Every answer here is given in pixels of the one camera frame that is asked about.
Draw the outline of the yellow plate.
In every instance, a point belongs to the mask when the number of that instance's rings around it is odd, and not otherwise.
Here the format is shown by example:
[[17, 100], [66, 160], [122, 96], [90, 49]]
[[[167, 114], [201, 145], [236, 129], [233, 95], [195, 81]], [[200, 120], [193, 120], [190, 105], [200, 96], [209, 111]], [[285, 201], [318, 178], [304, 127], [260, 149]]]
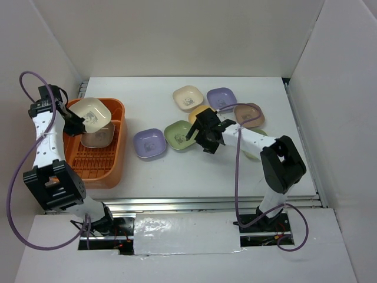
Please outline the yellow plate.
[[194, 122], [196, 121], [196, 115], [200, 114], [201, 112], [203, 112], [204, 110], [208, 108], [213, 110], [213, 108], [208, 105], [200, 105], [196, 107], [195, 109], [193, 109], [192, 112], [188, 115], [188, 122], [190, 124], [194, 124]]

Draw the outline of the cream plate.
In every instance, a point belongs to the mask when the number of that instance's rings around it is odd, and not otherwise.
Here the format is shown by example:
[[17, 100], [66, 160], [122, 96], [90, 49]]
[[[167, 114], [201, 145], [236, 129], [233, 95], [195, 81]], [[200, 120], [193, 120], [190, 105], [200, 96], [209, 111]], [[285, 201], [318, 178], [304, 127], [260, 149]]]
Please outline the cream plate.
[[95, 133], [111, 121], [111, 112], [97, 98], [80, 99], [69, 109], [78, 117], [84, 119], [82, 123], [86, 133]]
[[183, 111], [192, 110], [204, 101], [201, 91], [193, 85], [177, 89], [173, 92], [172, 97], [178, 108]]

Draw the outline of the cream plate back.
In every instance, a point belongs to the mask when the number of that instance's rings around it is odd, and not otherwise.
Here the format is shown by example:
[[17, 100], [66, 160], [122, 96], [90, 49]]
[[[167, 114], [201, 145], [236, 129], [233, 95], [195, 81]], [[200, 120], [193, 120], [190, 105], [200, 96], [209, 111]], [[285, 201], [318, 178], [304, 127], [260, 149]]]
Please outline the cream plate back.
[[183, 111], [192, 110], [204, 101], [201, 91], [193, 85], [177, 89], [173, 92], [172, 97], [178, 108]]

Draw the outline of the pink-beige plate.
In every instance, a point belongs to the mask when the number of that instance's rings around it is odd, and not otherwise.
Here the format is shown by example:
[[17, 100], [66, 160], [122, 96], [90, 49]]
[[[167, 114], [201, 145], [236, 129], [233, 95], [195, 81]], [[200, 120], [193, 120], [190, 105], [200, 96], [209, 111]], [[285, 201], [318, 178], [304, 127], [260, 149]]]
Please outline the pink-beige plate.
[[87, 148], [105, 148], [114, 138], [115, 125], [109, 122], [95, 133], [85, 133], [81, 136], [81, 144]]

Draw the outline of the light green plate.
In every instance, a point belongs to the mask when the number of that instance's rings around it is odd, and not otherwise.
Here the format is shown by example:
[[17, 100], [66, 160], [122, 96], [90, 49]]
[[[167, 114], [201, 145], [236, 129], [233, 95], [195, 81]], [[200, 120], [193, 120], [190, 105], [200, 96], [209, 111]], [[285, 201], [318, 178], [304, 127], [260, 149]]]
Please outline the light green plate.
[[[250, 131], [257, 133], [262, 136], [267, 136], [267, 133], [262, 129], [249, 129]], [[253, 139], [252, 145], [249, 145], [244, 149], [242, 149], [242, 153], [251, 161], [258, 162], [260, 160], [260, 152], [262, 151], [260, 148], [260, 139]]]

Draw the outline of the orange plastic bin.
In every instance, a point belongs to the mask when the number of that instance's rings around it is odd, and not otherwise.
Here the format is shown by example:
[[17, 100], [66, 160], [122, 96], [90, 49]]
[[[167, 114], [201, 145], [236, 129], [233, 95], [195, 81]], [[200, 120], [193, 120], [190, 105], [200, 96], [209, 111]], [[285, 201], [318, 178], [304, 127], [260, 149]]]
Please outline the orange plastic bin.
[[125, 108], [115, 98], [100, 98], [100, 101], [110, 110], [111, 122], [115, 125], [110, 145], [91, 149], [82, 145], [80, 136], [63, 134], [66, 161], [89, 189], [114, 188], [119, 184], [123, 173], [127, 139]]

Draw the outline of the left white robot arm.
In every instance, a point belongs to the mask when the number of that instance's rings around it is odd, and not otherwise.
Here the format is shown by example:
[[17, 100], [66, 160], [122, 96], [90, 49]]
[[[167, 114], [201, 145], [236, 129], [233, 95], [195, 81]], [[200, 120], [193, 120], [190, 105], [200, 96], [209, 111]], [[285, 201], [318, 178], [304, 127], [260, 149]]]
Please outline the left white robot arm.
[[37, 134], [37, 149], [32, 169], [23, 181], [43, 210], [69, 212], [79, 218], [91, 218], [92, 232], [107, 236], [116, 229], [116, 220], [108, 206], [87, 195], [84, 181], [67, 163], [63, 135], [86, 133], [83, 117], [67, 108], [66, 92], [56, 86], [40, 86], [41, 98], [32, 103], [29, 116]]

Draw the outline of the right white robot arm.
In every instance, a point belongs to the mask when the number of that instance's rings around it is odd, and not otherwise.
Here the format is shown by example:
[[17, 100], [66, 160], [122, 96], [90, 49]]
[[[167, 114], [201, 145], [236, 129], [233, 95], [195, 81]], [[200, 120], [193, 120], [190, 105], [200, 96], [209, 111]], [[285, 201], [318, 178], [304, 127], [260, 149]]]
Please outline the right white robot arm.
[[[186, 139], [194, 139], [204, 152], [211, 154], [214, 154], [221, 144], [236, 148], [234, 205], [237, 224], [246, 229], [257, 223], [261, 230], [269, 231], [277, 224], [277, 218], [287, 206], [290, 189], [306, 174], [305, 163], [290, 137], [262, 135], [248, 130], [233, 120], [221, 121], [217, 113], [217, 110], [208, 108], [196, 115]], [[243, 223], [239, 214], [241, 151], [258, 157], [262, 163], [264, 179], [269, 187], [256, 209], [257, 217], [249, 223]]]

